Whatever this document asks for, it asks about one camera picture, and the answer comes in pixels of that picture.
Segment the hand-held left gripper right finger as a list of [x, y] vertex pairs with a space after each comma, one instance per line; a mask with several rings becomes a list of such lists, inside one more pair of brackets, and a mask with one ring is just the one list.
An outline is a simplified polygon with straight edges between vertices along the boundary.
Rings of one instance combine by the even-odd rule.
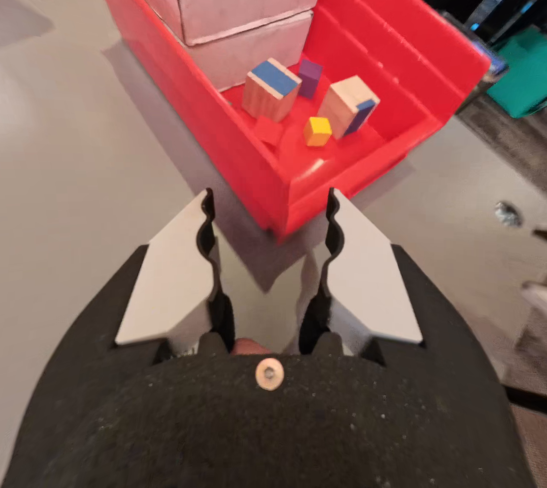
[[352, 355], [373, 339], [423, 342], [392, 242], [336, 188], [328, 194], [325, 260], [299, 331], [302, 355], [335, 333]]

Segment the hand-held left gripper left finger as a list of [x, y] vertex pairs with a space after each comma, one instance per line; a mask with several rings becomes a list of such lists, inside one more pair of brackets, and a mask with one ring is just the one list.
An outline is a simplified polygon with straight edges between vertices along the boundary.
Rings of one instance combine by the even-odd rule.
[[232, 350], [235, 320], [222, 289], [214, 219], [215, 198], [206, 188], [149, 241], [117, 346], [162, 340], [171, 353], [189, 353], [212, 332]]

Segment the yellow wooden cube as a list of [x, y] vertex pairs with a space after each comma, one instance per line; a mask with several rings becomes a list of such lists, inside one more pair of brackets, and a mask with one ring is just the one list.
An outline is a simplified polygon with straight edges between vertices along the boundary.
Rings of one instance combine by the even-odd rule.
[[304, 125], [303, 137], [307, 147], [321, 148], [331, 136], [332, 127], [327, 117], [312, 116]]

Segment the red wooden cube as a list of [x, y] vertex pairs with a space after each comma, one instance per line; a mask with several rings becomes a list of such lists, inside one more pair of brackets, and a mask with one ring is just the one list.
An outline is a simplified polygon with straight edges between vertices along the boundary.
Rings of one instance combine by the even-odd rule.
[[266, 116], [259, 116], [253, 127], [254, 136], [263, 144], [277, 148], [283, 135], [283, 126]]

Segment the purple wooden block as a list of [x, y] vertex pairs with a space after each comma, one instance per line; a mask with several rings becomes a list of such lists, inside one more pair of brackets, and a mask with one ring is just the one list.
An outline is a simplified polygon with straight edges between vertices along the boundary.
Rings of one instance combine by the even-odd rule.
[[299, 95], [312, 100], [316, 94], [320, 79], [323, 74], [323, 66], [311, 60], [303, 59], [300, 62], [298, 77], [301, 80]]

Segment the red plastic bin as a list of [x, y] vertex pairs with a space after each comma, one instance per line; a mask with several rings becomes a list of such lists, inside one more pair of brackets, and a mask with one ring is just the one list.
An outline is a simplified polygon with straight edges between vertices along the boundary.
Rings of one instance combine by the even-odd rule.
[[[145, 0], [106, 0], [127, 46], [262, 230], [283, 239], [389, 172], [455, 114], [489, 60], [422, 0], [318, 0], [303, 58], [323, 66], [313, 100], [297, 97], [268, 146], [241, 107], [243, 86], [219, 92]], [[379, 106], [323, 148], [303, 129], [331, 83], [358, 75]]]

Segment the metal desk grommet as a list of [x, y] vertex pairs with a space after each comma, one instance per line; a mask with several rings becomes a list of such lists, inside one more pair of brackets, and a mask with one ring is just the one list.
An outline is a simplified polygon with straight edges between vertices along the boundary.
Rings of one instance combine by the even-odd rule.
[[515, 229], [523, 226], [523, 217], [519, 210], [509, 202], [498, 202], [495, 205], [496, 219], [506, 227]]

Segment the wooden block with blue face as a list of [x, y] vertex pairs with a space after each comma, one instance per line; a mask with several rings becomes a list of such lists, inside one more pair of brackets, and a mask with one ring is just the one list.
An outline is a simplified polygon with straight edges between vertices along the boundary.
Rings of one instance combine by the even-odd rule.
[[361, 129], [379, 104], [379, 96], [353, 75], [330, 84], [317, 115], [329, 120], [332, 136], [340, 140]]
[[299, 94], [302, 79], [274, 58], [250, 70], [245, 78], [241, 106], [254, 118], [282, 121]]

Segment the green plastic bin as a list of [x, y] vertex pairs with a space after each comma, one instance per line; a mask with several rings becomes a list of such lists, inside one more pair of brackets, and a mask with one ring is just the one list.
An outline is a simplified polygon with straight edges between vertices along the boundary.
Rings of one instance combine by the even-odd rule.
[[496, 49], [509, 70], [487, 95], [510, 117], [520, 119], [546, 107], [546, 34], [530, 26]]

